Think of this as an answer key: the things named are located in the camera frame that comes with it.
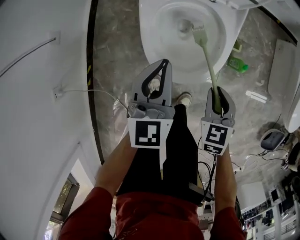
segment red shirt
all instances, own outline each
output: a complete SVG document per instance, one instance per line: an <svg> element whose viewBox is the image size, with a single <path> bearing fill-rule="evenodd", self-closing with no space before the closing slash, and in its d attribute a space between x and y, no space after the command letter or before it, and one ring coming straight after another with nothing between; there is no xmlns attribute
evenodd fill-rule
<svg viewBox="0 0 300 240"><path fill-rule="evenodd" d="M95 187L65 221L60 240L108 240L113 198ZM197 206L171 196L133 192L117 197L116 236L119 240L204 240ZM234 208L220 211L210 232L214 240L245 240Z"/></svg>

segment marble floor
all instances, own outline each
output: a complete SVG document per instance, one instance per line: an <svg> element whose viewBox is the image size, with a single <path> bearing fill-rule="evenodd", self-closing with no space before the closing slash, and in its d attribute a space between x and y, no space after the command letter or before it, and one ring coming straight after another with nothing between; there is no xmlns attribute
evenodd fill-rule
<svg viewBox="0 0 300 240"><path fill-rule="evenodd" d="M268 80L276 39L290 40L268 16L259 9L251 9L240 31L241 53L235 56L249 65L243 74L228 66L218 73L218 85L236 103L235 134L230 142L232 162L244 168L236 174L238 185L263 181L267 190L288 172L281 169L281 160L265 161L249 154L262 152L259 140L280 116L281 106L268 94ZM137 0L99 1L94 36L94 88L112 93L127 104L133 79L146 67L139 31ZM207 91L211 83L173 84L173 97L188 91L193 96L187 110L188 127L198 142L201 136L200 118L204 115ZM246 95L256 92L267 98L262 103ZM125 108L105 93L95 93L97 125L104 158L120 141L126 128ZM281 119L276 126L282 125ZM284 151L264 156L282 158ZM199 160L210 164L211 155L199 150ZM207 170L199 165L203 182L208 181Z"/></svg>

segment black tile border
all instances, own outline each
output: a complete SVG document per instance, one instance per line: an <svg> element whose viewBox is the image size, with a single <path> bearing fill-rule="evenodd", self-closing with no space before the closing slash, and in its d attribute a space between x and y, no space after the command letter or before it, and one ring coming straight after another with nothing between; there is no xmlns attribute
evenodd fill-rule
<svg viewBox="0 0 300 240"><path fill-rule="evenodd" d="M88 34L87 34L87 41L86 41L88 90L94 89L93 45L94 45L94 29L95 29L97 6L98 6L98 0L92 0L90 5L90 16L89 16ZM90 104L90 117L92 119L92 125L94 129L97 150L100 157L100 162L101 164L103 164L104 158L101 149L101 143L99 138L98 126L97 126L94 91L89 91L88 94L89 94L89 104Z"/></svg>
<svg viewBox="0 0 300 240"><path fill-rule="evenodd" d="M267 9L265 9L263 6L258 7L259 10L261 10L263 13L265 13L270 19L272 19L285 33L293 40L295 44L297 44L297 39L294 37L294 35L282 24L282 22L277 19L272 13L270 13Z"/></svg>

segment toilet brush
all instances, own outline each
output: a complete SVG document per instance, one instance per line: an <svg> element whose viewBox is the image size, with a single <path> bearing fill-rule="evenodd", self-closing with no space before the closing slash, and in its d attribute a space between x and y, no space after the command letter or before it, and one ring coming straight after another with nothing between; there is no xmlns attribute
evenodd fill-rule
<svg viewBox="0 0 300 240"><path fill-rule="evenodd" d="M195 42L203 49L204 55L207 61L208 69L210 71L210 77L211 77L211 82L212 82L212 90L214 93L214 110L218 114L222 114L222 107L221 107L221 102L220 102L220 97L219 97L219 92L217 89L217 80L216 76L214 73L213 66L210 61L210 57L207 52L207 36L205 32L204 25L201 24L199 26L195 26L192 24L192 33L194 35Z"/></svg>

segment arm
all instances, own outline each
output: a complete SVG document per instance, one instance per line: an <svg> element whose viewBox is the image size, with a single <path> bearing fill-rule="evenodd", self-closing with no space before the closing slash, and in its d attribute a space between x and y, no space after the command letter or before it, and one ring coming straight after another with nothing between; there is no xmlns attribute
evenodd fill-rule
<svg viewBox="0 0 300 240"><path fill-rule="evenodd" d="M95 187L64 222L60 240L111 240L113 196L123 181L136 153L127 134L100 167Z"/></svg>
<svg viewBox="0 0 300 240"><path fill-rule="evenodd" d="M235 199L236 182L227 147L224 154L217 158L215 219L210 232L210 240L246 240L234 210Z"/></svg>
<svg viewBox="0 0 300 240"><path fill-rule="evenodd" d="M131 147L129 133L127 133L100 167L95 187L104 188L114 196L131 166L136 151L137 148Z"/></svg>
<svg viewBox="0 0 300 240"><path fill-rule="evenodd" d="M215 215L227 207L235 206L236 181L229 155L229 147L217 158L215 182Z"/></svg>

